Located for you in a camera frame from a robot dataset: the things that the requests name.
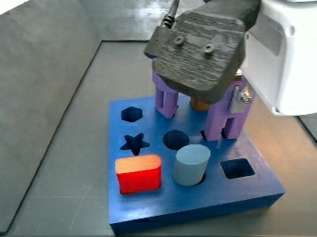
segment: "screw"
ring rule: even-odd
[[[203,46],[203,53],[204,53],[206,55],[210,55],[210,54],[212,53],[212,50],[214,50],[212,44],[206,44],[206,45]]]
[[[174,39],[175,45],[180,46],[184,42],[183,36],[176,36]]]
[[[243,90],[240,93],[240,99],[244,104],[248,104],[252,100],[252,96],[247,90]]]

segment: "gray wall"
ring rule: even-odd
[[[172,0],[80,0],[104,41],[144,41],[160,24]],[[176,14],[202,6],[180,0]]]
[[[77,0],[30,0],[0,16],[0,33],[4,233],[100,39]]]

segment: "hole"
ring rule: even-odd
[[[125,144],[120,147],[120,149],[131,150],[133,156],[137,156],[141,148],[148,147],[149,143],[143,141],[143,133],[139,133],[135,137],[125,135]]]
[[[202,184],[203,183],[203,181],[204,181],[204,179],[206,179],[206,172],[203,173],[203,178],[202,178],[202,180],[194,185],[194,186],[196,186],[196,185],[199,185],[199,184]]]
[[[220,166],[224,176],[228,179],[236,179],[255,174],[251,165],[244,158],[223,161]]]
[[[204,131],[203,131],[203,130],[200,130],[200,134],[202,134],[203,140],[207,141],[207,137],[206,137],[206,134],[204,134]]]
[[[190,138],[183,131],[171,130],[163,135],[163,143],[171,150],[179,150],[183,146],[190,144]]]
[[[128,107],[121,111],[121,120],[127,122],[135,122],[143,117],[141,109],[136,107]]]

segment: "square hole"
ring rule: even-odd
[[[236,179],[255,174],[246,158],[223,161],[220,166],[224,176],[228,179]]]

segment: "hexagon hole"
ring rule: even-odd
[[[135,122],[141,119],[141,109],[136,107],[128,107],[121,111],[121,120],[127,122]]]

